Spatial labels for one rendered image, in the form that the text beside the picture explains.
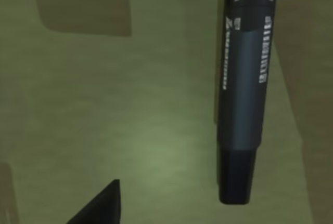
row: pen barrel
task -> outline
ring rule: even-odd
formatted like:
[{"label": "pen barrel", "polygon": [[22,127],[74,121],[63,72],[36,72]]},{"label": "pen barrel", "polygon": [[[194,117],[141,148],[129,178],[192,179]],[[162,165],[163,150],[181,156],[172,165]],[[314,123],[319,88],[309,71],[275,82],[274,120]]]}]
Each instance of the pen barrel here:
[{"label": "pen barrel", "polygon": [[221,148],[253,150],[261,143],[274,8],[225,11],[217,139]]}]

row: black triangular object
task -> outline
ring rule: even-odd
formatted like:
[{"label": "black triangular object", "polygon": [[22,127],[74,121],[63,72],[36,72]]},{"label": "black triangular object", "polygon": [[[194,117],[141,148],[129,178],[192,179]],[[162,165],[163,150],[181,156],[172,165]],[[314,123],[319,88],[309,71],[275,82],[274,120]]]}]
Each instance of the black triangular object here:
[{"label": "black triangular object", "polygon": [[120,180],[114,180],[67,224],[120,224]]}]

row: black pen cap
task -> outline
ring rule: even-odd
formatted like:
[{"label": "black pen cap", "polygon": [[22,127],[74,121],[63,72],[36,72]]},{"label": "black pen cap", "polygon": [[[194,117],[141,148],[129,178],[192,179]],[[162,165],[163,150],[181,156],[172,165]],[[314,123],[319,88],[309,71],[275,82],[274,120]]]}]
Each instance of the black pen cap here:
[{"label": "black pen cap", "polygon": [[228,205],[245,205],[250,201],[256,150],[220,149],[220,201]]}]

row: black marker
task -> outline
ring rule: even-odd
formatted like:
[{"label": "black marker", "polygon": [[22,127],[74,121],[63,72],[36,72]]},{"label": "black marker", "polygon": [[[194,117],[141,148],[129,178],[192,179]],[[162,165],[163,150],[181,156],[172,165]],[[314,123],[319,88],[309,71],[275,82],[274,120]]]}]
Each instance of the black marker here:
[{"label": "black marker", "polygon": [[220,201],[250,200],[261,143],[276,0],[225,0],[219,118]]}]

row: green surface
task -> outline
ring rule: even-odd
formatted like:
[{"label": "green surface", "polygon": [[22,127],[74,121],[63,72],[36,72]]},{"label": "green surface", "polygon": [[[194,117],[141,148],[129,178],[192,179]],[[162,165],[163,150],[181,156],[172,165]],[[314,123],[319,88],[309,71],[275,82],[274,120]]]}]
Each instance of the green surface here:
[{"label": "green surface", "polygon": [[312,224],[276,51],[251,204],[223,206],[217,0],[130,3],[132,36],[117,37],[52,31],[36,0],[0,0],[0,145],[20,223],[65,223],[119,178],[123,224]]}]

